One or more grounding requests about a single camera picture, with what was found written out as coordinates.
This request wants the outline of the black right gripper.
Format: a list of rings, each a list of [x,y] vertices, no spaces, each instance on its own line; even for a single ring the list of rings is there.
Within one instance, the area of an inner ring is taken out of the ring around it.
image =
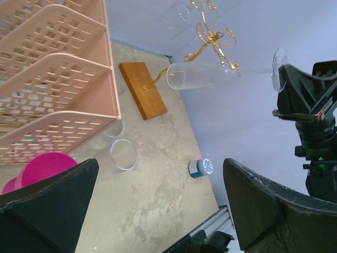
[[[314,63],[312,74],[291,64],[279,68],[283,90],[272,114],[280,119],[323,119],[296,121],[301,145],[295,156],[306,160],[336,160],[336,65],[337,61]]]

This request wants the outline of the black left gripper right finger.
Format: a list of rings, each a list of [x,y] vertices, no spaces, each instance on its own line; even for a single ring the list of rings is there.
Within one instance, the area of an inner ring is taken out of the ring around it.
[[[226,158],[223,178],[244,252],[336,252],[336,204],[310,197]]]

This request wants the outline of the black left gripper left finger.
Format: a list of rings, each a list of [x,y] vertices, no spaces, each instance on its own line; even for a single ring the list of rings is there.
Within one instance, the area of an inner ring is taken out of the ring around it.
[[[88,159],[1,195],[1,252],[75,252],[98,170]]]

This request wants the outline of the pink wine glass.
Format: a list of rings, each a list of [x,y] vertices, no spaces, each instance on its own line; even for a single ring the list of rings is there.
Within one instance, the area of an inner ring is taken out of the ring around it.
[[[4,186],[1,194],[53,177],[76,165],[77,161],[64,153],[49,152],[38,155],[21,170],[16,178]]]

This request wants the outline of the clear wine glass back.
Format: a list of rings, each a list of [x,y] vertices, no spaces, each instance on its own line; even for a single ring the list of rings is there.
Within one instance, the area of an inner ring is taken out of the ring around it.
[[[118,139],[97,156],[99,175],[108,177],[134,170],[139,163],[135,145],[127,139]]]

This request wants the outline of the clear round wine glass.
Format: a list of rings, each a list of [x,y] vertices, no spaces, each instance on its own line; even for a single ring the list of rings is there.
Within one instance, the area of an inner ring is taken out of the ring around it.
[[[90,140],[85,147],[90,150],[101,150],[121,137],[125,130],[125,122],[118,120],[107,130]]]

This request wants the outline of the clear ribbed flute glass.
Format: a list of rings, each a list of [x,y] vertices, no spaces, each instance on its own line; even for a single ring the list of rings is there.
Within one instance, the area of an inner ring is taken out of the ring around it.
[[[234,70],[230,66],[222,66],[206,62],[173,63],[166,71],[166,80],[173,90],[199,89],[218,84],[227,84],[241,77],[254,75],[269,75],[274,90],[281,92],[285,86],[280,82],[279,68],[288,62],[284,49],[278,49],[274,56],[272,67],[267,69]]]

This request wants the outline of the clear flute wine glass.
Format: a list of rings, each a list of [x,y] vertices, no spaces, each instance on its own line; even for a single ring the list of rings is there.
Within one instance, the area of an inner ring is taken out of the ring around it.
[[[115,71],[115,80],[117,93],[119,96],[121,96],[126,91],[127,84],[125,83],[125,80],[120,70]]]

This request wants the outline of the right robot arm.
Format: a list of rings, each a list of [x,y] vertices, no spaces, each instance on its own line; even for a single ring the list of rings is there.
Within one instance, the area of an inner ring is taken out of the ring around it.
[[[336,61],[317,62],[308,74],[291,64],[278,68],[281,89],[273,115],[293,121],[301,144],[294,154],[308,161],[310,196],[336,202]]]

